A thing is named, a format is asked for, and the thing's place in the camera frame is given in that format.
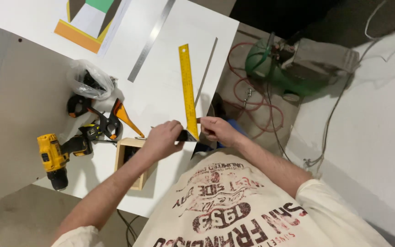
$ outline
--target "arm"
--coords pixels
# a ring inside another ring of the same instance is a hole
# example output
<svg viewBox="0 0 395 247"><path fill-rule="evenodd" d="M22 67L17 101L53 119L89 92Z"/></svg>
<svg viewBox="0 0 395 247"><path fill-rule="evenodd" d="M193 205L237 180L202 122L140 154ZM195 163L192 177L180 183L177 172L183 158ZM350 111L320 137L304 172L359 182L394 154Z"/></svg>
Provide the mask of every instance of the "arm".
<svg viewBox="0 0 395 247"><path fill-rule="evenodd" d="M158 160L182 150L184 143L175 145L181 130L183 127L176 120L153 128L144 146L74 207L59 226L55 240L81 226L95 226L101 230L129 188L144 171Z"/></svg>
<svg viewBox="0 0 395 247"><path fill-rule="evenodd" d="M201 131L208 140L218 141L226 147L238 150L249 163L257 167L274 184L293 198L295 198L300 185L312 179L309 172L263 149L236 131L227 121L209 116L202 117L199 121Z"/></svg>

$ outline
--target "person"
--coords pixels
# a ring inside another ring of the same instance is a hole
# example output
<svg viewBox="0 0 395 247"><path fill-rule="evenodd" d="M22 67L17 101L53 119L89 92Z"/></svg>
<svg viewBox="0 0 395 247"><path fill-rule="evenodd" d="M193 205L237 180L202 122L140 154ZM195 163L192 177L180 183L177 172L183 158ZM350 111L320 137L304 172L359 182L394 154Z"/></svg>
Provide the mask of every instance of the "person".
<svg viewBox="0 0 395 247"><path fill-rule="evenodd" d="M155 207L135 247L390 246L340 196L218 117L198 119L227 148L196 153ZM153 128L143 147L64 219L53 247L103 246L99 231L136 179L182 149L183 126Z"/></svg>

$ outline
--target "colorful drawing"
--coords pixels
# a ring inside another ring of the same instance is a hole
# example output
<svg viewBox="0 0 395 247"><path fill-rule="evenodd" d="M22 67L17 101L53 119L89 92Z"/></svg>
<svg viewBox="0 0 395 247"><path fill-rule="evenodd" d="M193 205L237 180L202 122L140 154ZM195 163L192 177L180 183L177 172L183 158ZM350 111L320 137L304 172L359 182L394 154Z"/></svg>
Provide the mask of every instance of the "colorful drawing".
<svg viewBox="0 0 395 247"><path fill-rule="evenodd" d="M129 0L123 1L121 4L122 0L68 0L66 13L54 33L98 54L113 20L119 19L115 22L119 25L124 16Z"/></svg>

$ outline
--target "small wooden box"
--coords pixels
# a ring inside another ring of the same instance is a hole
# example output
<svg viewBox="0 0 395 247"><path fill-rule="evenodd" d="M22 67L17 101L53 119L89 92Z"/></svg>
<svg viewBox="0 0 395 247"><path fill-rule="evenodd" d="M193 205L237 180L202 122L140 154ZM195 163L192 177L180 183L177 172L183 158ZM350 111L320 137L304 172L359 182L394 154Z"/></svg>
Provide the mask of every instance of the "small wooden box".
<svg viewBox="0 0 395 247"><path fill-rule="evenodd" d="M115 169L117 171L124 165L138 149L140 149L144 140L138 140L135 138L124 138L117 143L117 155L115 157ZM147 171L145 171L136 181L133 183L130 189L142 190L146 180L150 177L152 172L155 170L157 163L153 164Z"/></svg>

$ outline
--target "hand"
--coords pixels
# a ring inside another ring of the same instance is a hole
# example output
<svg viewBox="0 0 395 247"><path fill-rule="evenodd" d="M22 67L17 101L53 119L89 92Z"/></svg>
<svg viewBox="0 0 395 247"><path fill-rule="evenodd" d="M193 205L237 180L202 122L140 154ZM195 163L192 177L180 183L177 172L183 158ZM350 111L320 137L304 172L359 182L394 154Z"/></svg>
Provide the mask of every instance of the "hand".
<svg viewBox="0 0 395 247"><path fill-rule="evenodd" d="M150 156L153 162L162 160L173 153L181 151L184 147L184 142L179 142L175 145L181 130L183 130L181 123L173 120L167 121L153 128L141 151Z"/></svg>
<svg viewBox="0 0 395 247"><path fill-rule="evenodd" d="M218 141L225 147L232 147L237 140L244 136L219 117L201 117L197 119L197 122L200 123L200 131L205 134L208 140Z"/></svg>

